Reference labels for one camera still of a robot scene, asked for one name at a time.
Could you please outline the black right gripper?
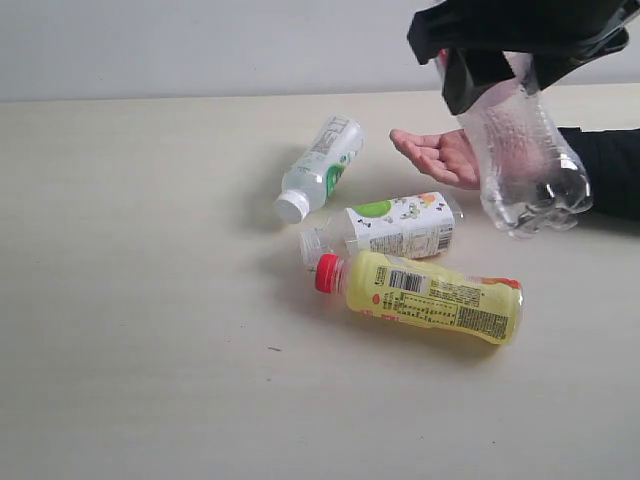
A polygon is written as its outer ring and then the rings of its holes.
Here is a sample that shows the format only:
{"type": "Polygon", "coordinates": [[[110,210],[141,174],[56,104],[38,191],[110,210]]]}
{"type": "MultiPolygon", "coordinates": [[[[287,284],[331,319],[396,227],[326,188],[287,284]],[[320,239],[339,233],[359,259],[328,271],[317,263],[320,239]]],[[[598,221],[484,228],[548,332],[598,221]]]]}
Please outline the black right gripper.
{"type": "Polygon", "coordinates": [[[443,49],[441,93],[458,116],[515,78],[500,51],[531,53],[529,90],[543,91],[617,51],[608,44],[638,15],[637,1],[443,1],[414,14],[407,40],[421,65],[443,49]]]}

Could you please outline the person's open hand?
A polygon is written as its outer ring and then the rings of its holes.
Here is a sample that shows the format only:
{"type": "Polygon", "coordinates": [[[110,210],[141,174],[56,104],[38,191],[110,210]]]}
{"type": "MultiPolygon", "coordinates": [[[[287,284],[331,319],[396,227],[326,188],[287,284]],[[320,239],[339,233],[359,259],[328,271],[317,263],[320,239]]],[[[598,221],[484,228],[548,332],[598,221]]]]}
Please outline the person's open hand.
{"type": "Polygon", "coordinates": [[[393,129],[389,138],[421,174],[447,186],[480,189],[479,163],[463,130],[417,135],[393,129]]]}

